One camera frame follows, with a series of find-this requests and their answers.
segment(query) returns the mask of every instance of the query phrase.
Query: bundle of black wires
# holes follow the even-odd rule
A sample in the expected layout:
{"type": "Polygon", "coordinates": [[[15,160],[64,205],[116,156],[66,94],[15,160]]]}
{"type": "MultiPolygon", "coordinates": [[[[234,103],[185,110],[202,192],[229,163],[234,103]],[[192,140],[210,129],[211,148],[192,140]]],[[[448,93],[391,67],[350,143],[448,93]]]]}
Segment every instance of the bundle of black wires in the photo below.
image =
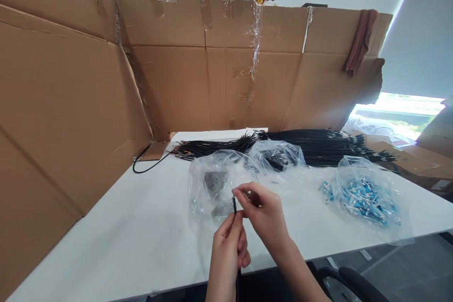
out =
{"type": "Polygon", "coordinates": [[[258,140],[257,132],[244,134],[241,138],[229,142],[188,141],[179,142],[170,152],[175,157],[184,160],[194,160],[198,157],[209,156],[219,150],[234,150],[245,153],[258,140]]]}
{"type": "Polygon", "coordinates": [[[259,131],[260,140],[281,140],[301,147],[307,165],[316,167],[337,166],[343,156],[364,157],[372,163],[394,161],[386,151],[375,152],[365,146],[365,137],[343,137],[332,130],[290,130],[281,132],[259,131]]]}

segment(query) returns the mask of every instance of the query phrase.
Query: bag of small parts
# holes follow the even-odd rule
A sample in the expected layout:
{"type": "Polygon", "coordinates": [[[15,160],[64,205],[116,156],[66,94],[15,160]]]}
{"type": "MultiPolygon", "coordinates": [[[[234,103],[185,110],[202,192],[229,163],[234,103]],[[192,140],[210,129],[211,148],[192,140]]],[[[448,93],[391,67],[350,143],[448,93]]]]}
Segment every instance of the bag of small parts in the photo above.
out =
{"type": "Polygon", "coordinates": [[[247,154],[263,166],[269,164],[280,179],[290,184],[300,184],[309,169],[301,147],[283,141],[257,141],[247,154]]]}
{"type": "Polygon", "coordinates": [[[388,244],[413,242],[409,215],[384,171],[363,157],[344,156],[334,178],[319,188],[326,203],[355,218],[388,244]]]}
{"type": "Polygon", "coordinates": [[[217,230],[234,211],[231,191],[248,182],[276,192],[287,186],[269,164],[260,164],[233,150],[220,150],[193,160],[189,167],[189,213],[203,228],[217,230]]]}

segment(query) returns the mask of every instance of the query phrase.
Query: white table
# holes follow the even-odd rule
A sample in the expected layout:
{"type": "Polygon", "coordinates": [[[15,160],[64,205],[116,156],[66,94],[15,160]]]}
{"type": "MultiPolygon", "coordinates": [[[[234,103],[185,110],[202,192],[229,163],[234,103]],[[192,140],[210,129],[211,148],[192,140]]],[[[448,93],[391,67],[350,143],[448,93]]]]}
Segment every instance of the white table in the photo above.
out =
{"type": "MultiPolygon", "coordinates": [[[[174,140],[237,138],[243,133],[178,133],[174,140]]],[[[152,164],[139,163],[138,168],[152,164]]],[[[129,168],[8,302],[116,301],[207,281],[212,238],[189,223],[189,165],[168,156],[144,174],[129,168]]],[[[415,237],[453,228],[453,204],[388,175],[405,194],[415,237]]],[[[306,260],[382,244],[338,218],[319,193],[307,187],[297,200],[282,199],[289,233],[306,260]]],[[[243,272],[274,267],[250,223],[246,230],[252,263],[243,272]]]]}

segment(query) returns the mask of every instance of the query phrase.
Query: wrist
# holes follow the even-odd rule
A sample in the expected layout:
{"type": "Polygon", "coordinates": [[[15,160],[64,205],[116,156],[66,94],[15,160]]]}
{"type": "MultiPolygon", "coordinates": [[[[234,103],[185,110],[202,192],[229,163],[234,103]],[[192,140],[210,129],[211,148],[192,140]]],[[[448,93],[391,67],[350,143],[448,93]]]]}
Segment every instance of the wrist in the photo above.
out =
{"type": "Polygon", "coordinates": [[[272,242],[272,244],[265,244],[266,248],[268,249],[270,255],[277,263],[283,257],[287,257],[288,254],[291,253],[292,245],[295,244],[294,241],[291,239],[289,235],[285,235],[281,237],[276,242],[272,242]]]}

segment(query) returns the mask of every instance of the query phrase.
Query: brown towel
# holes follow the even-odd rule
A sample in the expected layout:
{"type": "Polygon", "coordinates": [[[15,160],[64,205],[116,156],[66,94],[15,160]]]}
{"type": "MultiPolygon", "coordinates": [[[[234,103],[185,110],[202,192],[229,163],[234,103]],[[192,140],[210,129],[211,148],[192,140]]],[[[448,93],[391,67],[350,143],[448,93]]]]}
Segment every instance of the brown towel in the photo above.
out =
{"type": "Polygon", "coordinates": [[[374,9],[362,9],[360,11],[359,27],[357,27],[355,39],[344,66],[344,70],[352,76],[359,72],[363,57],[368,52],[369,38],[377,17],[378,11],[374,9]]]}

